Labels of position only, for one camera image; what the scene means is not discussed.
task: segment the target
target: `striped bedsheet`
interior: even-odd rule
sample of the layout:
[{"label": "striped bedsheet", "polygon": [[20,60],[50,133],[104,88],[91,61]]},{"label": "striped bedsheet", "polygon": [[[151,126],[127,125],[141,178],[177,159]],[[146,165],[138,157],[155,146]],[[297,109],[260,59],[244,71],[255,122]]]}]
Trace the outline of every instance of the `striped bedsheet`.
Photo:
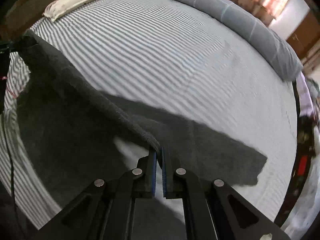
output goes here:
[{"label": "striped bedsheet", "polygon": [[[205,123],[267,156],[258,184],[235,188],[274,220],[295,159],[295,99],[292,85],[247,41],[174,0],[96,0],[55,23],[42,18],[31,29],[97,90]],[[10,57],[4,117],[16,200],[40,228],[61,207],[33,170],[20,138],[16,97],[29,70],[16,53]],[[0,179],[10,192],[9,158],[0,131]]]}]

